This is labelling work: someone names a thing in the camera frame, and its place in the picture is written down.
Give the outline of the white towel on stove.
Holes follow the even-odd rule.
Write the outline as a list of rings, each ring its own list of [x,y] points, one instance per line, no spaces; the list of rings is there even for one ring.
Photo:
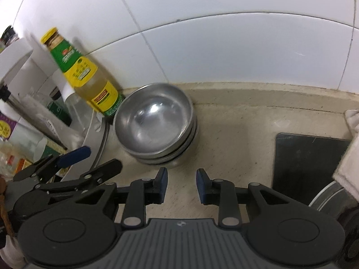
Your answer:
[[[344,153],[333,179],[337,181],[353,198],[359,198],[359,145],[358,145],[358,109],[350,109],[344,113],[353,139]]]

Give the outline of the white two-tier rotating rack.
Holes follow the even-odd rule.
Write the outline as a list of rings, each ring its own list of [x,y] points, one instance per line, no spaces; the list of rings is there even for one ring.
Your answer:
[[[64,180],[73,180],[82,172],[98,166],[107,143],[109,124],[96,111],[92,110],[81,98],[75,105],[76,118],[73,122],[90,119],[86,133],[75,131],[65,125],[40,102],[31,96],[18,100],[8,89],[16,75],[33,53],[32,46],[25,38],[16,39],[1,52],[1,100],[10,105],[22,118],[34,128],[46,135],[56,144],[72,151],[81,146],[88,146],[91,154],[88,158],[71,166]]]

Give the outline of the black induction cooktop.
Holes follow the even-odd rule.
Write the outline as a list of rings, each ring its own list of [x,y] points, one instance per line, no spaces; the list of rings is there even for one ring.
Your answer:
[[[309,205],[333,181],[350,140],[311,135],[276,135],[272,189]]]

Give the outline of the black cap slim bottle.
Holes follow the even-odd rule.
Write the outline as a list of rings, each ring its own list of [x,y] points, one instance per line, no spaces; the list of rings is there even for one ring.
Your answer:
[[[29,96],[22,100],[16,99],[4,84],[1,84],[1,100],[56,144],[64,149],[69,148],[66,139],[61,137],[63,128],[67,126],[41,103]]]

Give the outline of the steel pot lid black knob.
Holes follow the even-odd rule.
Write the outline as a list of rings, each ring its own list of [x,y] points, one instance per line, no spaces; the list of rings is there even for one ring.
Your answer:
[[[345,230],[346,240],[338,262],[358,268],[358,201],[333,181],[317,194],[309,206],[339,221]]]

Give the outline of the purple label fish sauce bottle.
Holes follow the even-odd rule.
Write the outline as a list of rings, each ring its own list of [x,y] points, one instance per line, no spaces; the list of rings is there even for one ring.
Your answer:
[[[8,141],[18,152],[32,163],[50,155],[66,153],[65,149],[45,135],[1,113],[1,139]]]

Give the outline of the large steel bowl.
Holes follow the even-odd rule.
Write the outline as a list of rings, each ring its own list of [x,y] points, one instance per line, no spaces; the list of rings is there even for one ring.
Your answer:
[[[178,148],[195,121],[190,97],[167,83],[152,83],[132,92],[113,121],[121,147],[136,158],[157,158]]]

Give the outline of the green yellow oyster sauce bottle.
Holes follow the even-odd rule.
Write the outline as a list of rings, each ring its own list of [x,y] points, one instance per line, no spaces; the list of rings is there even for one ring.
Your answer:
[[[113,118],[124,96],[102,70],[62,37],[56,27],[41,38],[65,79],[95,111]]]

